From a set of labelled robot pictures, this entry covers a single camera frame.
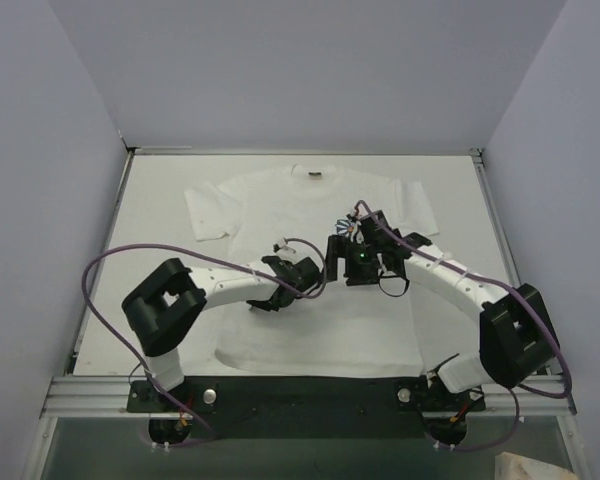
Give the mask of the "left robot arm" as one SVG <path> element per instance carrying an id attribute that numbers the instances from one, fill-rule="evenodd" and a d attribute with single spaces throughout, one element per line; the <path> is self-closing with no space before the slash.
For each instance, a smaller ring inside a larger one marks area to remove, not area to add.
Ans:
<path id="1" fill-rule="evenodd" d="M 205 310 L 245 303 L 279 311 L 323 283 L 309 257 L 268 255 L 235 268 L 189 268 L 178 258 L 160 264 L 122 302 L 150 378 L 149 398 L 163 411 L 184 402 L 178 346 Z"/>

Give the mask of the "white t-shirt with flower print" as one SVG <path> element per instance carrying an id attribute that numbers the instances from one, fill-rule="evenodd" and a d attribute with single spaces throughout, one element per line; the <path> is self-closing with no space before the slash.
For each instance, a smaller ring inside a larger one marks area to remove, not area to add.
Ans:
<path id="1" fill-rule="evenodd" d="M 197 241 L 229 239 L 237 264 L 273 253 L 281 238 L 299 238 L 302 256 L 319 264 L 328 238 L 358 200 L 381 209 L 391 227 L 438 232 L 424 187 L 344 167 L 310 172 L 276 167 L 209 182 L 185 193 Z M 245 302 L 224 306 L 215 348 L 224 365 L 253 374 L 343 377 L 419 376 L 424 368 L 409 299 L 390 301 L 376 286 L 304 283 L 307 298 L 267 312 Z"/>

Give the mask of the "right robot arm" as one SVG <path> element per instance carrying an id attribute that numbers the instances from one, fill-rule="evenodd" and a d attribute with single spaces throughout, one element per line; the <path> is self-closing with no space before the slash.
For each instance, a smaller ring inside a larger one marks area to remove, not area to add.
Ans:
<path id="1" fill-rule="evenodd" d="M 514 288 L 471 272 L 417 232 L 402 235 L 383 212 L 348 215 L 329 236 L 326 278 L 349 286 L 375 285 L 397 277 L 440 296 L 473 320 L 479 348 L 454 354 L 432 375 L 453 394 L 494 382 L 515 388 L 551 359 L 559 343 L 540 292 L 529 284 Z"/>

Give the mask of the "aluminium frame rail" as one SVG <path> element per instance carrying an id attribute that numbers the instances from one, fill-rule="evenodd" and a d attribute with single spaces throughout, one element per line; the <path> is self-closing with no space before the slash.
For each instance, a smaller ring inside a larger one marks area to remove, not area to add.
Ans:
<path id="1" fill-rule="evenodd" d="M 175 203 L 177 188 L 191 180 L 220 179 L 250 168 L 310 161 L 311 156 L 303 154 L 198 154 L 187 149 L 139 148 L 127 160 L 110 239 L 119 243 L 154 231 L 168 242 L 180 242 L 184 226 L 161 215 Z M 322 161 L 423 181 L 438 211 L 441 242 L 480 271 L 518 281 L 478 151 L 464 156 L 325 154 Z M 419 409 L 427 416 L 442 417 L 465 401 L 462 395 L 446 394 L 439 384 L 420 378 L 252 376 L 201 359 L 194 362 L 192 385 L 197 389 L 195 408 L 204 416 L 238 408 L 245 408 L 251 417 L 280 409 L 314 415 L 341 407 L 364 415 L 381 407 L 394 412 Z M 575 411 L 572 399 L 564 394 L 565 385 L 563 369 L 546 367 L 512 390 L 485 383 L 470 398 L 475 415 L 564 417 Z M 46 418 L 172 420 L 176 409 L 140 377 L 126 380 L 117 374 L 73 373 L 53 379 L 42 414 Z"/>

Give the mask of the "beige object at corner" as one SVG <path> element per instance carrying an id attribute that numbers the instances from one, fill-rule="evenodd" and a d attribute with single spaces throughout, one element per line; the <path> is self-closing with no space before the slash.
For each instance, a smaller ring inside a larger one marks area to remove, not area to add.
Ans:
<path id="1" fill-rule="evenodd" d="M 495 480 L 578 480 L 573 472 L 549 463 L 503 452 L 496 456 Z"/>

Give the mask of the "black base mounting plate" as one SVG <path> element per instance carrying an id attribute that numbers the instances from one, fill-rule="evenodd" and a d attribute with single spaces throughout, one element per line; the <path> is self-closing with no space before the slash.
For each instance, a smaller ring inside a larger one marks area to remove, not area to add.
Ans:
<path id="1" fill-rule="evenodd" d="M 482 391 L 448 392 L 425 377 L 188 376 L 165 397 L 147 380 L 130 386 L 126 409 L 150 417 L 156 443 L 220 439 L 407 439 L 459 442 L 466 417 L 486 408 Z"/>

